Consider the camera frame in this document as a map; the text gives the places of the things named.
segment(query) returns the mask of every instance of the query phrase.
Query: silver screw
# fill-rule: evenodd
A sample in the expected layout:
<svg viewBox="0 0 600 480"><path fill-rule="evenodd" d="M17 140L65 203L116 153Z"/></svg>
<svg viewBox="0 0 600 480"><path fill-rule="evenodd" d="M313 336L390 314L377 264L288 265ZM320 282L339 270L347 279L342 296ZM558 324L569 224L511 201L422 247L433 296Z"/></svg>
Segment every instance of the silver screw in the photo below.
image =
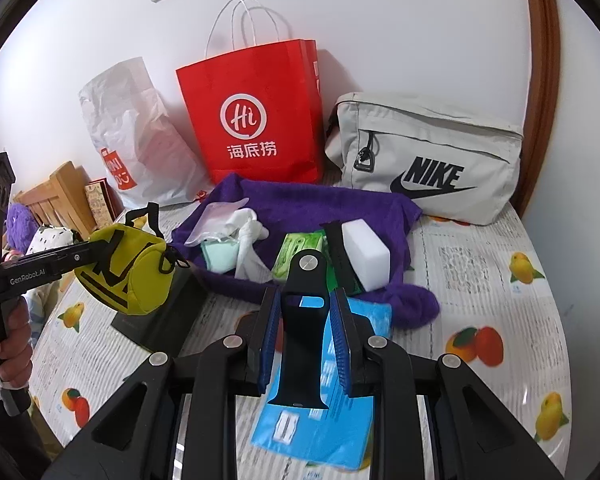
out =
<svg viewBox="0 0 600 480"><path fill-rule="evenodd" d="M312 254L305 254L300 258L300 268L302 270L314 270L318 266L318 258Z"/></svg>
<svg viewBox="0 0 600 480"><path fill-rule="evenodd" d="M384 348L386 346L386 339L381 335L373 335L366 342L369 343L371 348Z"/></svg>
<svg viewBox="0 0 600 480"><path fill-rule="evenodd" d="M442 358L442 364L447 368L459 368L462 361L457 355L447 354Z"/></svg>
<svg viewBox="0 0 600 480"><path fill-rule="evenodd" d="M151 366L162 366L169 360L169 356L164 352L156 352L149 356L149 364Z"/></svg>
<svg viewBox="0 0 600 480"><path fill-rule="evenodd" d="M227 348L238 348L242 344L242 338L239 335L228 335L222 341Z"/></svg>

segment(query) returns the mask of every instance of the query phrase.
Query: purple plush toy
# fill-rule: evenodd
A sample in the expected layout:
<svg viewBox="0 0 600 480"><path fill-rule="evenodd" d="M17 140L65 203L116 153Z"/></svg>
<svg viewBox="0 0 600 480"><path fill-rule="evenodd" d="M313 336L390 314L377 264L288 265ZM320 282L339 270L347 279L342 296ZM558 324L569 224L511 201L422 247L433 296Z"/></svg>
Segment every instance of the purple plush toy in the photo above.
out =
<svg viewBox="0 0 600 480"><path fill-rule="evenodd" d="M27 249L38 230L38 222L29 209L12 203L7 210L7 242L13 249L27 254Z"/></svg>

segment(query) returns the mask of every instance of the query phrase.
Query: human hand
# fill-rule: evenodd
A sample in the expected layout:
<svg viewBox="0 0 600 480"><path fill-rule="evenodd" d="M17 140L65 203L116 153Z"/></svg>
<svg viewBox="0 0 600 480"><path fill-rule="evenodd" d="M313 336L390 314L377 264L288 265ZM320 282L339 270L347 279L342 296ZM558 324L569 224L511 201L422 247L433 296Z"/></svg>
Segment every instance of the human hand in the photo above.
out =
<svg viewBox="0 0 600 480"><path fill-rule="evenodd" d="M31 377L33 354L29 343L29 310L24 298L20 298L7 322L11 332L8 338L0 343L0 359L4 360L0 365L0 378L9 381L14 388L19 388L27 384Z"/></svg>

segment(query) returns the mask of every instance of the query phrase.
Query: white paper handle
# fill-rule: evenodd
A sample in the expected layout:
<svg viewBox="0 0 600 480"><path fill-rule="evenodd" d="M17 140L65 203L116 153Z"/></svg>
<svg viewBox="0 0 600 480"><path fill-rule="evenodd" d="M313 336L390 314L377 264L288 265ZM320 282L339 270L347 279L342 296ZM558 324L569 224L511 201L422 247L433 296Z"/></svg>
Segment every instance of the white paper handle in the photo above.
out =
<svg viewBox="0 0 600 480"><path fill-rule="evenodd" d="M246 1L248 1L248 0L240 0L240 2L243 5L244 5L244 3ZM251 0L251 1L254 2L254 3L256 3L257 6L259 6L262 10L264 10L267 13L267 16L271 20L271 23L273 23L273 26L276 28L276 38L278 38L278 42L280 42L280 32L278 31L278 24L276 23L276 20L273 19L273 16L269 12L269 9L267 9L266 7L264 7L258 0ZM231 12L231 50L235 50L235 41L234 41L234 16L235 16L235 9L237 9L238 7L240 7L240 2L238 2L238 3L236 3L234 5L234 10L232 10L232 12ZM255 43L255 33L254 33L254 36L253 36L253 44L254 44L254 46L257 45L257 43Z"/></svg>
<svg viewBox="0 0 600 480"><path fill-rule="evenodd" d="M218 20L220 19L220 16L222 16L222 13L224 12L224 10L231 4L232 1L234 1L234 0L229 0L227 3L225 3L224 7L222 9L220 9L220 12L218 12L218 15L216 16L216 20L214 21L214 26L211 27L211 32L209 33L209 37L206 40L205 59L206 59L206 53L209 50L209 43L211 42L211 36L214 33L214 29L216 28L216 25L218 24ZM240 4L242 4L244 6L244 10L247 11L247 14L249 16L249 20L251 22L251 32L253 34L253 44L256 45L256 44L258 44L256 42L256 29L253 26L253 19L251 18L251 13L249 12L249 7L247 7L247 4L244 3L244 0L240 0L239 3L236 4L236 6L238 6ZM232 14L232 21L231 21L231 40L232 40L232 44L233 44L233 42L234 42L234 20L233 20L233 14Z"/></svg>

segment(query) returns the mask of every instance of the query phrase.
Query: yellow pouch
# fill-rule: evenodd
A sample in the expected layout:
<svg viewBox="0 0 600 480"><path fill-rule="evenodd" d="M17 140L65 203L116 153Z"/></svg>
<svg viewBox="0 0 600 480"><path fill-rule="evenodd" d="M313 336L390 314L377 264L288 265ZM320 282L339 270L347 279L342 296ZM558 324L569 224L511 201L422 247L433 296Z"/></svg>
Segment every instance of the yellow pouch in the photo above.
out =
<svg viewBox="0 0 600 480"><path fill-rule="evenodd" d="M133 227L133 220L145 214L155 235ZM75 269L75 275L97 300L130 316L144 316L161 306L169 295L176 264L189 266L164 241L155 203L130 211L124 224L99 229L89 238L98 240L106 240L107 249L96 263Z"/></svg>

